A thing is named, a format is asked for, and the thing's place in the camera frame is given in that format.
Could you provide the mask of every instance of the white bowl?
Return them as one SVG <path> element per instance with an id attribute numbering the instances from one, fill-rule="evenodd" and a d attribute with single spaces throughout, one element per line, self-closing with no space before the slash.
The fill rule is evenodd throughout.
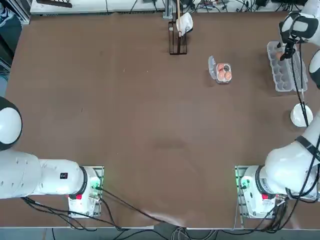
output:
<path id="1" fill-rule="evenodd" d="M 306 117 L 308 119 L 308 123 L 310 124 L 311 121 L 314 119 L 314 116 L 312 114 L 311 109 L 307 105 L 305 105 L 305 111 L 306 111 Z M 304 115 L 302 114 L 300 103 L 294 106 L 294 108 L 290 113 L 290 118 L 292 123 L 297 127 L 300 127 L 300 128 L 306 127 L 306 121 L 304 119 Z"/>

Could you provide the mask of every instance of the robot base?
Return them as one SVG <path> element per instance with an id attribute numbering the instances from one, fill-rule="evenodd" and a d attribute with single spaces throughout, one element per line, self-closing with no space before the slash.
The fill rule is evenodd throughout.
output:
<path id="1" fill-rule="evenodd" d="M 68 197 L 69 211 L 85 214 L 90 217 L 98 217 L 101 214 L 100 197 L 102 191 L 95 187 L 103 187 L 103 166 L 83 166 L 87 174 L 87 183 L 84 193 L 76 198 Z M 71 218 L 86 218 L 79 214 L 69 214 Z"/>
<path id="2" fill-rule="evenodd" d="M 242 215 L 247 218 L 254 219 L 263 219 L 268 212 L 270 212 L 276 205 L 276 198 L 265 199 L 257 188 L 256 185 L 256 171 L 259 166 L 236 166 L 236 175 L 240 179 L 239 185 L 239 195 L 238 201 L 239 206 L 243 208 L 243 205 L 246 206 L 246 209 L 243 211 Z M 267 216 L 267 219 L 271 219 L 272 214 Z"/>

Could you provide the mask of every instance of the floor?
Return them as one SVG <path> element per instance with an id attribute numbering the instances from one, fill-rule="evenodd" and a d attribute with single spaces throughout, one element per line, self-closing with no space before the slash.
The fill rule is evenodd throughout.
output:
<path id="1" fill-rule="evenodd" d="M 167 239 L 170 239 L 174 227 L 168 224 L 162 224 L 155 227 L 155 230 Z M 139 230 L 129 230 L 121 235 L 125 238 Z M 188 231 L 192 238 L 201 239 L 207 235 L 208 230 L 190 230 Z M 119 232 L 114 228 L 100 228 L 94 232 L 77 231 L 67 228 L 54 229 L 55 240 L 113 240 Z M 314 240 L 319 238 L 320 231 L 313 230 L 282 230 L 270 236 L 268 233 L 255 232 L 249 235 L 233 236 L 224 232 L 219 232 L 217 240 Z M 0 229 L 1 240 L 54 240 L 51 228 L 21 228 L 21 229 Z M 154 232 L 143 232 L 129 238 L 130 240 L 161 240 Z"/>

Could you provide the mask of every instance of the white egg tray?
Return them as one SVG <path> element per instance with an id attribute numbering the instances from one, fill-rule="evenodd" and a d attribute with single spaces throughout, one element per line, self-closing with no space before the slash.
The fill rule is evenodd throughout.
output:
<path id="1" fill-rule="evenodd" d="M 283 52 L 284 47 L 277 48 L 278 41 L 271 41 L 266 46 L 268 58 L 270 60 L 270 66 L 272 69 L 273 81 L 275 84 L 275 90 L 278 92 L 290 92 L 296 90 L 293 71 L 291 67 L 291 59 L 284 59 L 280 61 L 276 57 L 277 52 Z M 296 51 L 293 55 L 293 69 L 295 80 L 297 83 L 298 91 L 301 92 L 301 64 L 300 53 Z M 308 89 L 308 77 L 306 74 L 306 66 L 302 60 L 302 89 L 305 92 Z"/>

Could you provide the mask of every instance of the metal frame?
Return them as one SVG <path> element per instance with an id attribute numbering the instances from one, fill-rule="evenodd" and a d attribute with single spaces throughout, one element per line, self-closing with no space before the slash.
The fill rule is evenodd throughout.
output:
<path id="1" fill-rule="evenodd" d="M 17 13 L 17 17 L 20 20 L 21 24 L 29 24 L 30 22 L 30 12 L 28 12 L 24 7 L 18 3 L 17 0 L 7 0 L 7 2 L 12 6 L 12 8 Z"/>
<path id="2" fill-rule="evenodd" d="M 163 13 L 164 19 L 172 19 L 172 0 L 165 0 L 165 8 Z"/>

